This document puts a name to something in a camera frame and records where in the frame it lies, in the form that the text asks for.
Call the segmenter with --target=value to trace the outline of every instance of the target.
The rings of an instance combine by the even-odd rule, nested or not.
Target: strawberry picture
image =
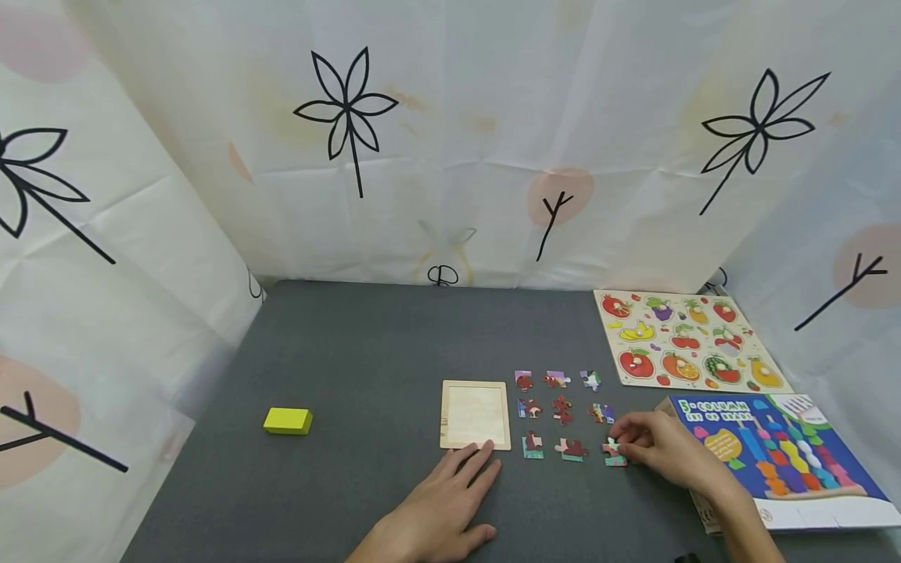
[[[601,299],[601,308],[617,319],[624,319],[632,313],[632,304],[624,303],[610,295],[604,295],[604,298]]]
[[[654,375],[654,364],[649,358],[650,352],[641,348],[632,348],[620,354],[620,366],[632,377],[647,379]]]
[[[732,334],[726,327],[714,329],[714,336],[716,337],[714,339],[714,346],[726,356],[732,356],[734,358],[742,351],[742,337],[737,334]]]
[[[714,313],[726,322],[732,322],[735,320],[735,317],[738,316],[735,314],[732,307],[725,301],[714,301]]]

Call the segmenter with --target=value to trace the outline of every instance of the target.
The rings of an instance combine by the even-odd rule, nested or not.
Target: yellow sponge
[[[266,415],[263,429],[270,434],[306,435],[313,423],[313,413],[306,409],[280,409],[272,407]]]

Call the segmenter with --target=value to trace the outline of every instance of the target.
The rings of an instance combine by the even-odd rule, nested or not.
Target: toy box
[[[771,531],[901,526],[901,513],[807,395],[671,395],[678,417],[751,492]],[[707,533],[710,504],[692,494]]]

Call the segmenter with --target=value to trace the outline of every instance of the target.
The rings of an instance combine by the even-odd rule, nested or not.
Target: white backdrop
[[[694,291],[899,64],[893,2],[76,6],[251,269],[284,277],[429,283],[446,265],[464,285]],[[345,78],[364,48],[366,91],[398,105],[368,117],[379,152],[355,142],[360,199],[350,142],[330,160],[332,123],[294,111],[330,100],[312,51]],[[750,116],[767,68],[779,91],[767,80],[755,108],[772,136],[765,161],[758,136],[699,216],[751,140],[702,122]],[[732,140],[711,163],[730,166],[702,175]],[[542,199],[553,209],[561,192],[574,199],[536,261],[551,219]]]
[[[780,366],[823,407],[896,504],[901,503],[899,99],[901,77],[895,76],[883,95],[849,122],[848,139],[815,162],[797,191],[724,265],[731,295],[759,327]],[[832,301],[855,281],[858,254],[857,283]],[[873,270],[886,273],[863,276],[880,257]]]
[[[59,3],[0,92],[0,559],[116,561],[262,296]]]
[[[27,415],[29,391],[26,422],[128,467],[4,414],[0,555],[118,559],[259,308],[247,266],[692,292],[747,240],[727,265],[742,310],[897,499],[896,424],[872,408],[896,395],[894,231],[842,241],[896,221],[899,16],[894,0],[0,0],[0,399]],[[14,136],[35,128],[66,134]],[[870,247],[888,273],[795,332]]]

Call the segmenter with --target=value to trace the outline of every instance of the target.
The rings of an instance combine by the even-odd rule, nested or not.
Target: black leaf drawing
[[[447,269],[449,273],[453,274],[453,280],[450,278],[443,278],[442,272]],[[428,273],[426,274],[429,278],[429,281],[433,282],[438,287],[448,287],[454,286],[457,282],[460,281],[460,274],[457,273],[457,270],[451,268],[447,264],[441,264],[440,266],[432,266],[429,268]]]
[[[359,52],[343,80],[329,61],[315,51],[310,52],[313,53],[313,68],[319,79],[319,86],[328,99],[307,102],[295,109],[294,114],[312,122],[332,123],[332,130],[329,132],[329,160],[337,158],[344,150],[345,142],[350,139],[350,153],[357,172],[357,189],[359,196],[363,197],[356,141],[378,152],[376,130],[369,124],[367,117],[384,114],[397,105],[397,100],[376,92],[365,93],[369,81],[369,47]]]
[[[779,100],[778,78],[776,78],[776,73],[767,68],[751,96],[749,116],[724,115],[701,123],[705,129],[717,137],[729,139],[729,142],[707,161],[701,174],[731,163],[720,185],[716,187],[714,194],[710,196],[701,210],[701,215],[710,207],[740,162],[744,161],[744,167],[749,174],[756,174],[767,157],[770,141],[794,139],[807,135],[815,129],[808,120],[791,117],[791,115],[816,94],[816,91],[831,74],[831,72],[827,72],[816,77]]]
[[[21,413],[21,412],[15,410],[11,406],[0,406],[0,414],[7,416],[20,424],[24,424],[25,426],[28,426],[29,428],[31,428],[32,430],[34,430],[38,433],[32,434],[31,436],[26,436],[25,438],[21,438],[19,440],[13,440],[13,441],[9,441],[5,444],[0,444],[0,452],[6,451],[8,449],[20,448],[21,446],[30,444],[30,443],[38,441],[38,440],[44,440],[45,438],[52,438],[56,441],[66,444],[70,448],[77,449],[81,453],[86,454],[86,455],[96,459],[97,461],[105,463],[106,465],[108,465],[109,467],[111,467],[113,469],[122,471],[123,473],[128,471],[128,468],[124,464],[116,461],[113,458],[110,458],[106,454],[104,454],[100,451],[97,451],[94,448],[91,448],[90,446],[86,445],[85,443],[83,443],[79,440],[76,440],[75,438],[72,438],[71,436],[64,434],[63,432],[60,432],[57,429],[55,429],[51,426],[48,426],[47,424],[44,424],[43,422],[39,421],[38,415],[34,410],[34,402],[32,401],[32,394],[29,393],[28,391],[25,391],[24,396],[25,396],[25,410],[27,411],[26,413]]]
[[[78,227],[54,209],[46,199],[51,197],[73,204],[91,201],[81,190],[66,180],[34,166],[53,156],[53,153],[62,146],[67,134],[68,130],[65,129],[38,127],[23,129],[6,137],[0,136],[0,172],[12,184],[18,199],[18,206],[0,209],[0,227],[3,227],[16,239],[22,236],[28,221],[28,198],[30,197],[53,215],[57,221],[66,225],[70,231],[107,262],[115,264],[115,260],[109,254],[94,244]],[[29,154],[28,149],[35,146],[39,146],[41,149],[37,154]]]
[[[866,276],[885,276],[888,273],[888,270],[876,269],[876,266],[879,265],[879,262],[881,262],[883,258],[884,257],[882,257],[882,256],[876,256],[876,258],[873,259],[873,261],[870,262],[866,268],[864,268],[863,270],[860,270],[860,261],[863,260],[863,254],[858,252],[857,260],[854,262],[854,272],[851,274],[851,282],[847,286],[840,289],[835,295],[830,297],[829,300],[826,301],[824,304],[820,305],[820,308],[817,309],[816,311],[814,311],[814,313],[811,314],[809,317],[804,319],[803,322],[798,324],[798,326],[795,327],[795,332],[798,332],[801,329],[803,329],[804,327],[806,327],[807,324],[809,324],[813,319],[815,319],[820,313],[825,311],[829,307],[829,305],[831,305],[831,304],[835,303],[836,301],[838,301],[839,299],[841,299],[843,295],[845,295],[846,293],[851,291],[857,284],[859,284],[861,281],[863,281],[863,279]]]
[[[259,284],[257,278],[251,274],[250,268],[247,268],[247,289],[250,291],[251,297],[254,299],[262,299],[263,303],[266,303],[266,294],[263,292],[263,287]]]
[[[542,245],[540,248],[538,248],[538,258],[535,259],[536,262],[538,260],[542,259],[542,254],[544,253],[544,243],[548,241],[548,235],[551,234],[551,229],[553,229],[553,227],[554,227],[554,221],[557,219],[557,213],[560,211],[560,208],[564,204],[568,203],[573,198],[573,196],[571,195],[570,197],[566,197],[564,199],[565,196],[566,196],[566,192],[561,191],[560,196],[557,198],[557,203],[554,204],[554,206],[552,208],[551,208],[551,203],[548,202],[547,198],[542,198],[542,201],[544,202],[544,207],[548,210],[548,213],[551,214],[551,221],[548,222],[548,228],[544,230],[544,236],[542,237]]]

